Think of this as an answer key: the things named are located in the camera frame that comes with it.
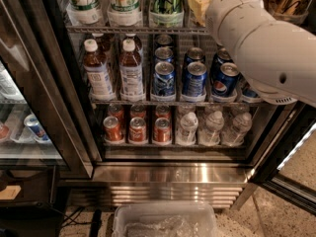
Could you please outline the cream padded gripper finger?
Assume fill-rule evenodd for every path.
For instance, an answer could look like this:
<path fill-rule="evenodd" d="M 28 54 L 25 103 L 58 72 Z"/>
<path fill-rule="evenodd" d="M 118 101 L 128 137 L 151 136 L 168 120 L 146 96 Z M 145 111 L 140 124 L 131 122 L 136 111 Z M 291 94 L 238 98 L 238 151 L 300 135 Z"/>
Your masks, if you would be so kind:
<path fill-rule="evenodd" d="M 190 9 L 193 11 L 196 22 L 205 26 L 205 13 L 212 0 L 188 0 Z"/>

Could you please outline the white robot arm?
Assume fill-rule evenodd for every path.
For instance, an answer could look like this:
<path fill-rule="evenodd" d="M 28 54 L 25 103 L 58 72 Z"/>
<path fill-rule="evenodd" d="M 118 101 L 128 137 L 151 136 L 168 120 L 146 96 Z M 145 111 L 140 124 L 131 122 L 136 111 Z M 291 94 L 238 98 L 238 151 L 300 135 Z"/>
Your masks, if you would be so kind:
<path fill-rule="evenodd" d="M 195 16 L 266 102 L 316 107 L 316 38 L 276 20 L 263 0 L 188 0 Z"/>

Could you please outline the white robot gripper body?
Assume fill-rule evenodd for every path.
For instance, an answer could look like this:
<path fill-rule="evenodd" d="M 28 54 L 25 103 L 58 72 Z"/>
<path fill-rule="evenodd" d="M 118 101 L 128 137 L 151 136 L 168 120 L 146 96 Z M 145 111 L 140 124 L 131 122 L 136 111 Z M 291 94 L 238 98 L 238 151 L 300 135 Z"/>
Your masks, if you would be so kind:
<path fill-rule="evenodd" d="M 263 0 L 212 0 L 205 13 L 209 34 L 230 55 L 249 33 L 273 19 Z"/>

